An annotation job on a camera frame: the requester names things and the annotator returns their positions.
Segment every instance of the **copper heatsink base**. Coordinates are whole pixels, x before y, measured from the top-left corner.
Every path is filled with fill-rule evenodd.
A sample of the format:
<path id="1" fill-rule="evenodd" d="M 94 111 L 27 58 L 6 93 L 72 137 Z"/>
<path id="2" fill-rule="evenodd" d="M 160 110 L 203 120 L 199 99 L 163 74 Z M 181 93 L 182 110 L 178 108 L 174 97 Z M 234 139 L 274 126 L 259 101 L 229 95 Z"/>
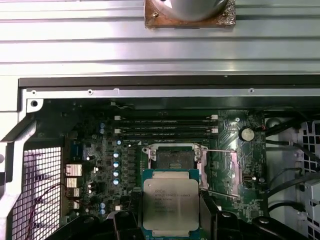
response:
<path id="1" fill-rule="evenodd" d="M 144 2 L 144 25 L 148 29 L 157 28 L 221 28 L 236 25 L 235 0 L 229 0 L 219 14 L 202 21 L 187 22 L 165 16 L 159 12 L 152 0 Z"/>

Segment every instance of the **integrated circuit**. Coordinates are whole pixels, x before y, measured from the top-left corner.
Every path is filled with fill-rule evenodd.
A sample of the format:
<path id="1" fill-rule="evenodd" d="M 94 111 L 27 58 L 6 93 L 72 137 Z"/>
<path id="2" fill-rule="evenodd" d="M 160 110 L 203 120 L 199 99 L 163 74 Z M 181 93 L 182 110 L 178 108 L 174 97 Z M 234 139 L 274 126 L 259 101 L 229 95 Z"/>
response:
<path id="1" fill-rule="evenodd" d="M 198 170 L 143 172 L 143 222 L 147 237 L 191 237 L 199 234 Z"/>

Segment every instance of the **perforated metal mesh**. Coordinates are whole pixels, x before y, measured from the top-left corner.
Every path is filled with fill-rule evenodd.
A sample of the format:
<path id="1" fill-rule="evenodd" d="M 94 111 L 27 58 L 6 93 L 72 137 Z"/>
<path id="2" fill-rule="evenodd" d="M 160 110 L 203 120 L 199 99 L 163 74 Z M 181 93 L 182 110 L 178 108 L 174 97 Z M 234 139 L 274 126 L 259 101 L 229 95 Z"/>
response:
<path id="1" fill-rule="evenodd" d="M 320 155 L 320 121 L 302 124 L 302 143 L 305 149 Z M 303 153 L 303 166 L 306 173 L 314 173 L 317 170 L 317 164 L 309 156 Z M 307 233 L 310 240 L 320 240 L 320 223 L 314 219 L 307 218 Z"/>
<path id="2" fill-rule="evenodd" d="M 44 240 L 59 228 L 61 155 L 61 147 L 24 151 L 23 189 L 13 208 L 12 240 Z"/>

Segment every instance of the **green circuit board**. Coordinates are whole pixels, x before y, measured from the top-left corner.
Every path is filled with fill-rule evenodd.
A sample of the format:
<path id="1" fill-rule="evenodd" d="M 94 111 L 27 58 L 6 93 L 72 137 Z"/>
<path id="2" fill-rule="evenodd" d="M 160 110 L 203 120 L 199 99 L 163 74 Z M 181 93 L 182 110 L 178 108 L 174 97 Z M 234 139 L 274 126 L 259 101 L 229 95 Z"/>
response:
<path id="1" fill-rule="evenodd" d="M 250 222 L 263 215 L 265 134 L 258 131 L 253 140 L 244 141 L 239 131 L 263 124 L 263 113 L 251 115 L 248 110 L 123 109 L 85 115 L 74 129 L 76 139 L 69 139 L 70 159 L 82 163 L 80 201 L 95 207 L 79 211 L 104 218 L 116 207 L 126 209 L 130 194 L 141 191 L 144 169 L 160 164 L 170 169 L 197 168 L 195 152 L 188 145 L 196 144 L 212 150 L 206 152 L 204 169 L 209 193 L 223 210 Z M 153 144 L 164 144 L 157 149 L 157 161 L 144 152 Z M 90 183 L 97 185 L 97 191 L 88 192 Z M 99 203 L 105 204 L 102 212 Z"/>

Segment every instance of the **ribbed metal surface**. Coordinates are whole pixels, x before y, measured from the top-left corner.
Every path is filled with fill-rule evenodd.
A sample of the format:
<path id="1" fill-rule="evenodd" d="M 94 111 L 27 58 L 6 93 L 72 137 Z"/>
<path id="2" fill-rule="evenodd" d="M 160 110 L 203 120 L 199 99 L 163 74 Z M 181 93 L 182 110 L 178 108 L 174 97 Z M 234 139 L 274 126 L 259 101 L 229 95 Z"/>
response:
<path id="1" fill-rule="evenodd" d="M 237 0 L 236 26 L 144 26 L 142 0 L 0 3 L 0 76 L 317 73 L 320 1 Z"/>

